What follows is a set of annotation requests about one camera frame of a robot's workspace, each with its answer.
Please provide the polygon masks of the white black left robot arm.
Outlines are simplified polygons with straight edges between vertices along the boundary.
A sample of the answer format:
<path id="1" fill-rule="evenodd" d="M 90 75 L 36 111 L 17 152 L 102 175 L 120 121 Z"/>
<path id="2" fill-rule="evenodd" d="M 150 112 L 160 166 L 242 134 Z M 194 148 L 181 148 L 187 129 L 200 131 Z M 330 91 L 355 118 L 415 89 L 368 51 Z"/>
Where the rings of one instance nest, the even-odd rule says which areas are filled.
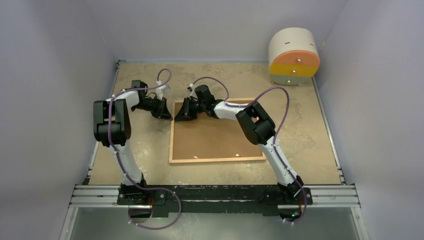
<path id="1" fill-rule="evenodd" d="M 93 103 L 93 134 L 95 139 L 107 147 L 115 157 L 122 173 L 120 189 L 122 195 L 129 197 L 138 205 L 146 203 L 149 194 L 153 192 L 166 193 L 164 187 L 149 187 L 142 171 L 137 166 L 130 145 L 132 127 L 130 111 L 136 109 L 150 112 L 154 118 L 171 121 L 173 119 L 164 92 L 168 86 L 161 81 L 154 87 L 153 97 L 151 90 L 141 80 L 134 80 L 131 87 L 121 90 L 106 100 Z"/>

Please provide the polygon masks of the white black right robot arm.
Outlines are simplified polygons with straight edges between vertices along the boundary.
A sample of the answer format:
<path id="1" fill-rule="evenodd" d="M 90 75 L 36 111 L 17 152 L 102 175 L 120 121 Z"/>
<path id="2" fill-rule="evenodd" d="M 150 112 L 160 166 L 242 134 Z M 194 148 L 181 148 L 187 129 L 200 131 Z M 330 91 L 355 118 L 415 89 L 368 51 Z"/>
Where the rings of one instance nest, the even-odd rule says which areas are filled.
<path id="1" fill-rule="evenodd" d="M 182 107 L 174 120 L 193 121 L 198 114 L 205 113 L 210 118 L 237 121 L 247 140 L 258 146 L 264 153 L 276 176 L 281 189 L 280 196 L 288 204 L 294 203 L 305 193 L 301 177 L 291 167 L 277 136 L 280 127 L 276 127 L 270 115 L 255 98 L 250 103 L 232 103 L 226 99 L 215 98 L 207 85 L 196 87 L 194 96 L 183 99 Z"/>

